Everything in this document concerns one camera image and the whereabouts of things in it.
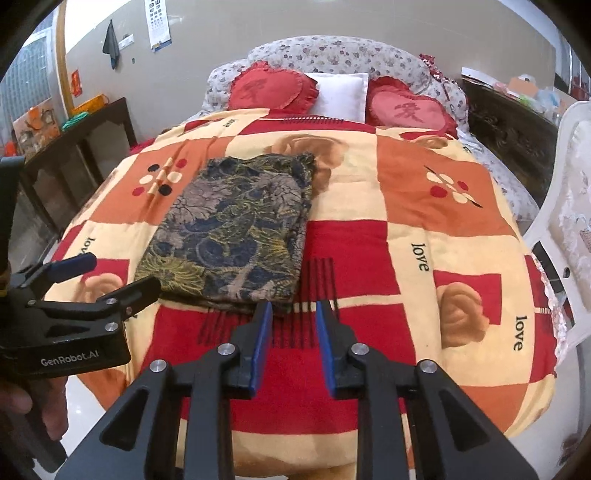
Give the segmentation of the person's left hand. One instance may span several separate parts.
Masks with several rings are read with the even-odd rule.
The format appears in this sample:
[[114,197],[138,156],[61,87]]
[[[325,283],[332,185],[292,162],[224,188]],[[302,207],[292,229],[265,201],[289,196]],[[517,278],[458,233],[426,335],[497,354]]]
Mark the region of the person's left hand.
[[[66,384],[67,377],[42,380],[47,387],[45,403],[40,407],[41,418],[48,436],[61,440],[68,429]],[[1,410],[26,415],[35,406],[30,394],[20,386],[1,379]]]

